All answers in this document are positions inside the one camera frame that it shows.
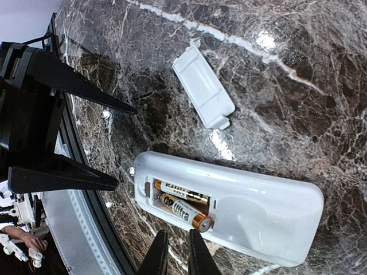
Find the gold black AA battery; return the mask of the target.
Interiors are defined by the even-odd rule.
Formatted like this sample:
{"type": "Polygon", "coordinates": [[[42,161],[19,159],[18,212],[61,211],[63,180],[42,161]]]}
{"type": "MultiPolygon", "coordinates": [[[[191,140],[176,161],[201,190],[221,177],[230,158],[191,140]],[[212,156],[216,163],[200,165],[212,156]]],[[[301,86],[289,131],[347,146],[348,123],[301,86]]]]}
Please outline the gold black AA battery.
{"type": "Polygon", "coordinates": [[[183,188],[181,186],[174,185],[172,183],[167,183],[161,180],[155,180],[154,186],[158,190],[176,196],[181,199],[185,199],[187,201],[191,201],[194,203],[199,203],[201,205],[208,205],[210,201],[210,197],[207,195],[203,195],[191,190],[188,190],[186,188],[183,188]]]}

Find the white battery cover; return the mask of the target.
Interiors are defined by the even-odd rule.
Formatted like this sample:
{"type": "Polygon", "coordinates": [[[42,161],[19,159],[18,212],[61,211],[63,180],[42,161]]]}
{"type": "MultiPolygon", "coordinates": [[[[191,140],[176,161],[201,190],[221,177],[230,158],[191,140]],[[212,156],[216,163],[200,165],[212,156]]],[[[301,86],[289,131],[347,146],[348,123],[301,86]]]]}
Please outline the white battery cover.
{"type": "Polygon", "coordinates": [[[206,128],[224,130],[235,105],[196,46],[186,48],[172,68],[206,128]]]}

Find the white remote control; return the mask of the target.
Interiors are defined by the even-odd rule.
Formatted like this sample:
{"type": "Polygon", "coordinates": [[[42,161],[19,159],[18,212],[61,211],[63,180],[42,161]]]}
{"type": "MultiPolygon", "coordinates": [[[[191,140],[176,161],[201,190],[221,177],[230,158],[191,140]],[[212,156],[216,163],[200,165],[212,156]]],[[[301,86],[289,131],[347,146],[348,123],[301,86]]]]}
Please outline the white remote control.
{"type": "Polygon", "coordinates": [[[210,197],[186,201],[213,220],[202,236],[226,248],[285,267],[303,263],[323,212],[312,183],[147,151],[134,162],[135,200],[146,212],[184,230],[194,229],[170,209],[154,186],[161,180],[210,197]]]}

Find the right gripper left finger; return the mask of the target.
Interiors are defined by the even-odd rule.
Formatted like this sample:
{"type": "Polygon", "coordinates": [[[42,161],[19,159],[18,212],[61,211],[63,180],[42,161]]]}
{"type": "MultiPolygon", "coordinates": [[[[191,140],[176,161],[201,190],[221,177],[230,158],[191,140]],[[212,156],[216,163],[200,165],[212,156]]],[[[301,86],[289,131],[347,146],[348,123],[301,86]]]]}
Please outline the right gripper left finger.
{"type": "Polygon", "coordinates": [[[160,230],[139,267],[139,274],[166,275],[168,248],[168,232],[160,230]]]}

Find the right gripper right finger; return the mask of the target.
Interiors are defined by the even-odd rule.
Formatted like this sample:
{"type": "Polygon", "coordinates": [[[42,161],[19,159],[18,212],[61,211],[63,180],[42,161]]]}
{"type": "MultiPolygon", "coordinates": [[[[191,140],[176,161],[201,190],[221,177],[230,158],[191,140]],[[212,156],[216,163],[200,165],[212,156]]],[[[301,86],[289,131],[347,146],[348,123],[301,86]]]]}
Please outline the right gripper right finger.
{"type": "Polygon", "coordinates": [[[189,231],[188,274],[221,274],[199,231],[189,231]]]}

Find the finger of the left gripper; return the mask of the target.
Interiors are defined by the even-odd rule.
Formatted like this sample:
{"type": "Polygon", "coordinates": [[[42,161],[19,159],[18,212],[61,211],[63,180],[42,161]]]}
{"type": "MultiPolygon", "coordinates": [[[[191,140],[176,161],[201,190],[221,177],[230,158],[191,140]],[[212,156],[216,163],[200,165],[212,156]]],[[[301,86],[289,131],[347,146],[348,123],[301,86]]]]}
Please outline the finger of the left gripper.
{"type": "Polygon", "coordinates": [[[119,181],[64,155],[51,154],[9,167],[7,185],[13,193],[114,191],[119,181]]]}
{"type": "Polygon", "coordinates": [[[124,113],[137,114],[136,108],[104,93],[53,54],[39,48],[26,48],[23,56],[30,58],[26,75],[38,83],[124,113]]]}

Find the person's hand in background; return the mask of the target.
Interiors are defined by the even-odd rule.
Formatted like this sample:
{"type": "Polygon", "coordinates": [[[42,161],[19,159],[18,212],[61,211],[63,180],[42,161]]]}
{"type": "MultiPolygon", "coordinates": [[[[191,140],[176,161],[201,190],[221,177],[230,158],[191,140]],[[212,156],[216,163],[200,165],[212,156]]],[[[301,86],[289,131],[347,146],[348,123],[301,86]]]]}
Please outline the person's hand in background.
{"type": "Polygon", "coordinates": [[[23,237],[23,241],[29,249],[33,249],[38,253],[43,253],[48,247],[48,243],[46,241],[28,233],[23,237]]]}

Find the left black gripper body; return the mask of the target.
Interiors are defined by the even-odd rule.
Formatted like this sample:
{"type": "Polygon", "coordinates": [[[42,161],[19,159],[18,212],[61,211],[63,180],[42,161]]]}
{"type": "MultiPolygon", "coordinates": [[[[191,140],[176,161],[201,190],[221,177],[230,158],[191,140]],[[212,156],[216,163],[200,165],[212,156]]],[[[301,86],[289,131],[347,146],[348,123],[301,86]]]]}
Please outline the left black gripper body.
{"type": "Polygon", "coordinates": [[[64,64],[54,54],[1,43],[1,165],[43,163],[54,149],[65,101],[60,89],[64,64]]]}

